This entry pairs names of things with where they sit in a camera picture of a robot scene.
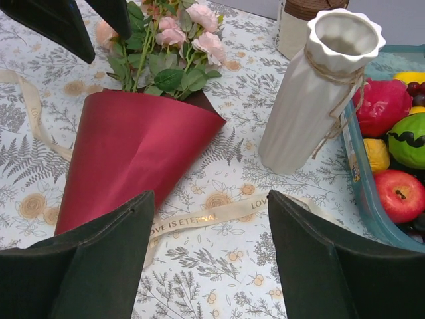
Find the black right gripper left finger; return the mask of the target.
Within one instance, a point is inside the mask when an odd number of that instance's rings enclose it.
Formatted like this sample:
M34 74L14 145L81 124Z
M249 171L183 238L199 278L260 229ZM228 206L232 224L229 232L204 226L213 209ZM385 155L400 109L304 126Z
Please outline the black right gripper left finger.
M1 251L2 318L131 318L155 213L144 192L25 249Z

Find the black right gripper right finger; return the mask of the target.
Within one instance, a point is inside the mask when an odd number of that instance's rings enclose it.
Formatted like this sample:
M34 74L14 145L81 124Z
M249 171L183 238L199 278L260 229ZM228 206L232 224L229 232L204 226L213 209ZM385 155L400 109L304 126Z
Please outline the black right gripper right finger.
M268 216L288 318L424 317L424 253L354 234L278 191Z

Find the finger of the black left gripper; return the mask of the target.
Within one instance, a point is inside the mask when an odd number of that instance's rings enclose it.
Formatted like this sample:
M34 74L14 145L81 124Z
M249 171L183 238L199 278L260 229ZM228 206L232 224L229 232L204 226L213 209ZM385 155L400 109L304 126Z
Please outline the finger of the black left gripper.
M131 23L126 0L86 0L115 32L123 39L129 39L132 34Z
M94 48L75 1L1 0L1 10L84 62L94 61Z

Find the cream ribbon gold lettering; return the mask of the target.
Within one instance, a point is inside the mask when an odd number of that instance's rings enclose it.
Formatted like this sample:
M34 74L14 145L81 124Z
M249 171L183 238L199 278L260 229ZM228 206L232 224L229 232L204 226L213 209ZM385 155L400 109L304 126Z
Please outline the cream ribbon gold lettering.
M67 148L62 148L57 144L53 144L52 149L54 149L62 157L64 157L65 159L71 162L72 152L74 148L67 149ZM255 212L263 210L265 206L267 206L267 203L268 203L268 198L265 195L259 195L252 199L239 201L232 204L226 204L226 205L222 205L220 207L215 207L211 209L205 209L198 213L191 213L191 214L186 214L179 217L173 217L173 218L166 219L164 221L154 221L153 219L143 267L147 266L151 262L152 255L153 255L152 249L156 241L159 240L159 238L163 236L164 234L170 233L177 229L206 227L209 225L222 223L224 221L229 221L229 220L245 217Z

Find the red paper bouquet wrap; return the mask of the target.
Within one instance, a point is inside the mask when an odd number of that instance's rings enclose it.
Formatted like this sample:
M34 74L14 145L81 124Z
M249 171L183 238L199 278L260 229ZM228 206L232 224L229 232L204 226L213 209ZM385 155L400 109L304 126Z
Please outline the red paper bouquet wrap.
M105 90L83 105L56 233L144 191L160 207L225 125L202 92L181 102Z

